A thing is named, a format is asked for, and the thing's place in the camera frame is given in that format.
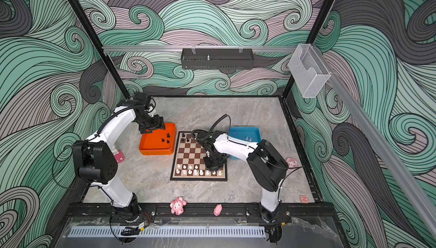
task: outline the patterned wallpaper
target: patterned wallpaper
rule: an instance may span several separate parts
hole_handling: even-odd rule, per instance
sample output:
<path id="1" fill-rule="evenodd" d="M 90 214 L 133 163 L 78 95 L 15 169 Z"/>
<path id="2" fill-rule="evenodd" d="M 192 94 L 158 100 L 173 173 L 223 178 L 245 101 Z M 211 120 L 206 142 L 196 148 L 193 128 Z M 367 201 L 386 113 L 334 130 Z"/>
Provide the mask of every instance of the patterned wallpaper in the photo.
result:
<path id="1" fill-rule="evenodd" d="M 436 0 L 335 0 L 317 37 L 333 72 L 436 202 Z M 329 83 L 290 109 L 352 247 L 436 247 Z"/>
<path id="2" fill-rule="evenodd" d="M 104 45 L 304 43 L 321 0 L 79 0 Z M 153 95 L 281 95 L 290 54 L 255 54 L 252 70 L 184 70 L 180 53 L 112 53 L 126 86 Z M 100 79 L 89 76 L 90 83 Z"/>
<path id="3" fill-rule="evenodd" d="M 89 84 L 88 72 L 102 77 Z M 0 246 L 48 247 L 79 200 L 71 150 L 120 98 L 67 0 L 0 0 Z"/>

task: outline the orange box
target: orange box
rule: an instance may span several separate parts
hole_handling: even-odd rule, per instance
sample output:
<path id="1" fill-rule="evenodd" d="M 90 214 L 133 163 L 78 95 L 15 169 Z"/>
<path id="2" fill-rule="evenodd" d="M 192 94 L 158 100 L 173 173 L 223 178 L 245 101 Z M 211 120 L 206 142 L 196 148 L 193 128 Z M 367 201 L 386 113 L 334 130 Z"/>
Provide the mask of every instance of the orange box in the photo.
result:
<path id="1" fill-rule="evenodd" d="M 165 123 L 165 130 L 155 130 L 142 135 L 139 151 L 143 155 L 169 155 L 174 153 L 176 141 L 176 125 Z"/>

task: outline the blue box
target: blue box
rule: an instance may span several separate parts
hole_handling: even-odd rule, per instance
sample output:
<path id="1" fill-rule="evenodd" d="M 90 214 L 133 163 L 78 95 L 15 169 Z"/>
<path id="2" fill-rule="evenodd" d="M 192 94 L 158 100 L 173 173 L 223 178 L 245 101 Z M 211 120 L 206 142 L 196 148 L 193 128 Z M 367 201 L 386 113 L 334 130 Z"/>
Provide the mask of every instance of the blue box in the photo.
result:
<path id="1" fill-rule="evenodd" d="M 247 126 L 232 126 L 230 127 L 230 131 L 228 132 L 229 136 L 234 138 L 247 141 L 245 138 L 251 138 L 251 142 L 259 143 L 262 139 L 260 138 L 260 131 L 258 127 L 247 127 Z M 234 156 L 230 156 L 230 159 L 238 159 Z"/>

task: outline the pink block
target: pink block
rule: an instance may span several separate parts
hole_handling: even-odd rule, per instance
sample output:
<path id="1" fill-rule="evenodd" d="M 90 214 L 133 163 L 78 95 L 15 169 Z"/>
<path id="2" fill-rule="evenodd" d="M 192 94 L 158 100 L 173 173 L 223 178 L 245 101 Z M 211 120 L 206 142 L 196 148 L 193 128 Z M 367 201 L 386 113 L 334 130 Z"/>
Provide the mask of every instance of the pink block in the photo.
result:
<path id="1" fill-rule="evenodd" d="M 119 164 L 124 161 L 124 154 L 118 150 L 118 153 L 114 155 L 116 162 Z"/>

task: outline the pink pig toy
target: pink pig toy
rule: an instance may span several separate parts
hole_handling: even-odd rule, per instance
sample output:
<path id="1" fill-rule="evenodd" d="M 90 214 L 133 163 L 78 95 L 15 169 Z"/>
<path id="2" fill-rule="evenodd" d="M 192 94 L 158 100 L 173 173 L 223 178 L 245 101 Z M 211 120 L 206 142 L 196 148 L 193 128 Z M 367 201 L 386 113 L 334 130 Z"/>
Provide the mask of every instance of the pink pig toy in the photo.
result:
<path id="1" fill-rule="evenodd" d="M 180 215 L 183 213 L 183 206 L 186 205 L 186 201 L 183 201 L 183 197 L 178 197 L 175 201 L 172 201 L 170 204 L 171 213 L 176 213 L 176 215 Z"/>
<path id="2" fill-rule="evenodd" d="M 222 205 L 217 204 L 217 206 L 214 209 L 214 215 L 218 216 L 219 214 L 221 214 L 221 211 L 222 211 Z"/>

